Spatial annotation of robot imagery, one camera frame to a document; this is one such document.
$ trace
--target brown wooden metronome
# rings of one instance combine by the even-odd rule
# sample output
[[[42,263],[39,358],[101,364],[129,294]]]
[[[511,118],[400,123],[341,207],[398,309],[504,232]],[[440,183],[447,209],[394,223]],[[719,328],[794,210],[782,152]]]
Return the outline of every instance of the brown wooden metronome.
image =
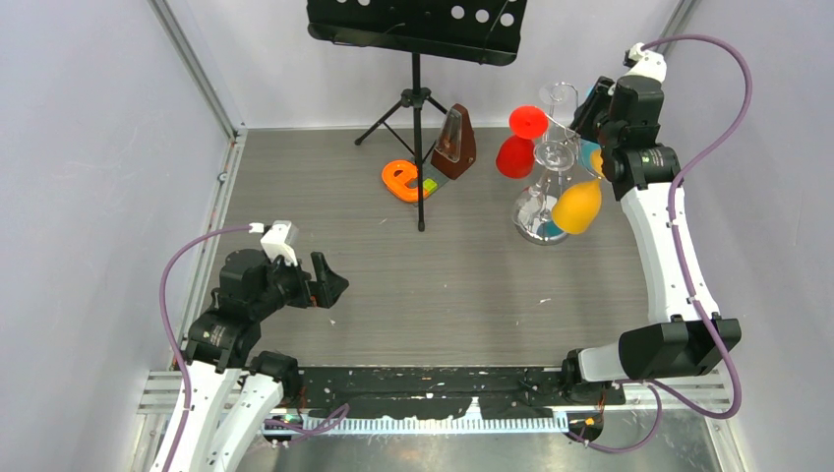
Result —
[[[475,130],[469,111],[456,103],[447,113],[441,135],[432,150],[432,166],[456,180],[475,163]]]

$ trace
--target wooden floor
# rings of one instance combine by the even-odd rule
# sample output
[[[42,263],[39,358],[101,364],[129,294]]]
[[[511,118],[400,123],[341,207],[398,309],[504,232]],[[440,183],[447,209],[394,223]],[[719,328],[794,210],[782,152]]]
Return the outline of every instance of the wooden floor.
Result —
[[[380,179],[387,162],[408,158],[385,130],[360,147],[355,131],[250,132],[225,224],[290,219],[304,268],[322,251],[350,280],[330,310],[272,315],[253,353],[281,351],[303,366],[559,365],[572,348],[645,325],[634,236],[610,190],[585,234],[526,242],[509,220],[525,184],[494,163],[507,134],[476,130],[478,161],[426,201],[419,233],[416,208]],[[225,255],[258,247],[250,235],[223,236],[212,286]]]

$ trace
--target robotic arm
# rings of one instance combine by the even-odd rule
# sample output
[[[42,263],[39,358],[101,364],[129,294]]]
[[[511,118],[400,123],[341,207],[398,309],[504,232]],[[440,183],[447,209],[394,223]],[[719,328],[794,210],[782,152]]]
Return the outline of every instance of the robotic arm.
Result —
[[[330,308],[347,289],[348,281],[330,270],[322,253],[311,255],[316,280],[301,269],[290,246],[297,234],[291,222],[253,226],[264,233],[263,250],[235,251],[226,258],[220,286],[211,291],[211,306],[188,330],[184,354],[192,381],[191,409],[171,471],[237,468],[269,411],[283,398],[294,398],[302,386],[298,361],[262,352],[249,364],[241,395],[222,418],[227,398],[261,338],[261,321],[285,306]],[[185,404],[181,386],[151,471],[164,470]]]
[[[700,272],[686,225],[684,192],[669,221],[667,196],[681,171],[671,147],[656,142],[666,62],[637,43],[625,54],[630,70],[616,82],[600,77],[576,110],[570,127],[598,143],[603,173],[634,231],[649,296],[649,326],[623,333],[607,346],[571,351],[563,362],[568,386],[615,380],[649,380],[708,374],[721,360],[691,304],[678,263],[672,224],[680,229],[698,300],[712,315],[728,350],[741,339],[738,320],[722,320]]]

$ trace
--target music stand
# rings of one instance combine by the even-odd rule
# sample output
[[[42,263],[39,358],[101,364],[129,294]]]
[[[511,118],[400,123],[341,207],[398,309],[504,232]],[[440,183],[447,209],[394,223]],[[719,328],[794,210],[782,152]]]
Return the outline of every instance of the music stand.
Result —
[[[421,113],[428,101],[447,110],[420,84],[420,55],[494,66],[515,60],[527,0],[308,0],[310,36],[338,45],[380,47],[411,53],[411,88],[354,144],[385,126],[414,155],[418,221],[424,231]],[[400,108],[414,109],[414,148],[386,122]]]

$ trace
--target music stand pole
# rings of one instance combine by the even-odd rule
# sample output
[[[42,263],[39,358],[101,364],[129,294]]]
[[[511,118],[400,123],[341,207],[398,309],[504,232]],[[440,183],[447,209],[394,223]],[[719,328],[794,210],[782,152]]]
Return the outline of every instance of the music stand pole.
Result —
[[[411,53],[411,88],[414,97],[414,163],[417,164],[417,230],[426,230],[423,215],[423,94],[420,89],[420,54]]]

